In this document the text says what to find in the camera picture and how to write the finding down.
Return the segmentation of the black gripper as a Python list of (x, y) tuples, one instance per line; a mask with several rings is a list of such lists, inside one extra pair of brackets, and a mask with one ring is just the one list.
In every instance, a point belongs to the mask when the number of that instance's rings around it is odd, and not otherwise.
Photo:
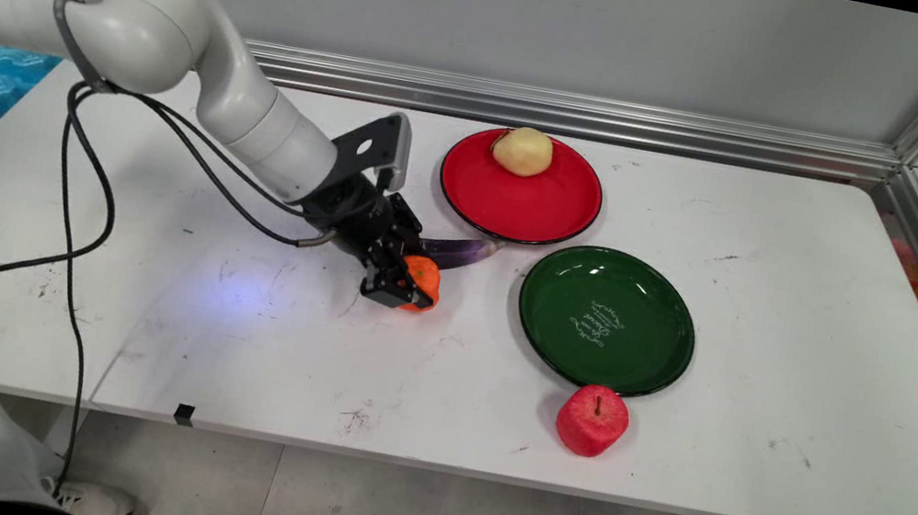
[(333, 232), (333, 242), (375, 266), (361, 281), (360, 296), (386, 308), (413, 313), (432, 308), (439, 266), (403, 259), (424, 256), (421, 222), (400, 193), (384, 195), (373, 181), (349, 176), (303, 198), (302, 211), (320, 232)]

